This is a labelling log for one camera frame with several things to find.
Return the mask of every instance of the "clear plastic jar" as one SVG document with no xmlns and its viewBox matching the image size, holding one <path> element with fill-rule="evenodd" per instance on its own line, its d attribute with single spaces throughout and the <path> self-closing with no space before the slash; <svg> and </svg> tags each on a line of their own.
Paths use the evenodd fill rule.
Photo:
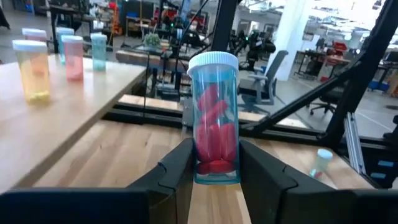
<svg viewBox="0 0 398 224">
<path fill-rule="evenodd" d="M 93 70 L 106 70 L 106 35 L 91 34 L 91 49 L 93 55 Z"/>
<path fill-rule="evenodd" d="M 64 64 L 65 63 L 65 53 L 63 51 L 63 43 L 62 43 L 61 36 L 73 35 L 73 34 L 75 34 L 75 31 L 71 28 L 57 27 L 57 28 L 55 28 L 55 33 L 57 35 L 58 51 L 60 52 L 60 61 L 62 64 Z"/>
<path fill-rule="evenodd" d="M 22 35 L 25 40 L 47 41 L 47 33 L 45 30 L 22 28 Z"/>
<path fill-rule="evenodd" d="M 226 52 L 206 52 L 189 62 L 192 77 L 195 182 L 240 182 L 236 75 L 238 59 Z"/>
<path fill-rule="evenodd" d="M 318 149 L 317 157 L 309 173 L 310 177 L 318 179 L 327 170 L 329 161 L 333 158 L 333 153 L 326 149 Z"/>
<path fill-rule="evenodd" d="M 75 35 L 63 35 L 65 65 L 68 80 L 83 80 L 83 38 Z"/>
<path fill-rule="evenodd" d="M 47 45 L 34 40 L 13 40 L 25 99 L 29 103 L 50 98 Z"/>
</svg>

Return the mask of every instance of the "small blue bottle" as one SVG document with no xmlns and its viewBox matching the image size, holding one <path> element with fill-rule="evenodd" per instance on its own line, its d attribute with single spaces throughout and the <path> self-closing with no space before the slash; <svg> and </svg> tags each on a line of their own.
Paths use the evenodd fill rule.
<svg viewBox="0 0 398 224">
<path fill-rule="evenodd" d="M 71 28 L 56 27 L 55 28 L 55 33 L 57 35 L 58 51 L 60 52 L 60 61 L 61 61 L 62 64 L 65 64 L 65 51 L 63 49 L 63 43 L 62 43 L 61 36 L 63 36 L 63 35 L 75 35 L 75 31 L 73 29 L 71 29 Z"/>
<path fill-rule="evenodd" d="M 237 184 L 239 173 L 238 59 L 206 52 L 189 61 L 192 77 L 195 182 Z"/>
<path fill-rule="evenodd" d="M 91 34 L 91 48 L 93 55 L 93 70 L 106 70 L 106 35 Z"/>
</svg>

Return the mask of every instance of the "white lid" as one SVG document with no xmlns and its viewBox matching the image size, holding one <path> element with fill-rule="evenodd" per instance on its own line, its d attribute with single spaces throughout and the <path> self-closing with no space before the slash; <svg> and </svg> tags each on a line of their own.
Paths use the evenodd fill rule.
<svg viewBox="0 0 398 224">
<path fill-rule="evenodd" d="M 22 34 L 34 37 L 47 37 L 46 31 L 39 29 L 22 28 Z"/>
<path fill-rule="evenodd" d="M 44 42 L 34 40 L 13 40 L 12 48 L 18 51 L 47 52 L 47 45 Z"/>
<path fill-rule="evenodd" d="M 227 52 L 205 52 L 194 56 L 189 61 L 188 75 L 192 75 L 192 70 L 203 65 L 229 65 L 238 71 L 239 61 L 235 55 Z"/>
<path fill-rule="evenodd" d="M 96 39 L 96 40 L 100 40 L 100 39 L 107 39 L 107 36 L 104 34 L 90 34 L 91 39 Z"/>
<path fill-rule="evenodd" d="M 318 149 L 318 156 L 326 160 L 331 160 L 333 158 L 333 153 L 326 149 Z"/>
<path fill-rule="evenodd" d="M 83 38 L 75 35 L 63 35 L 61 39 L 64 43 L 83 43 Z"/>
<path fill-rule="evenodd" d="M 74 29 L 66 28 L 66 27 L 56 27 L 55 32 L 58 34 L 70 34 L 70 35 L 75 34 Z"/>
</svg>

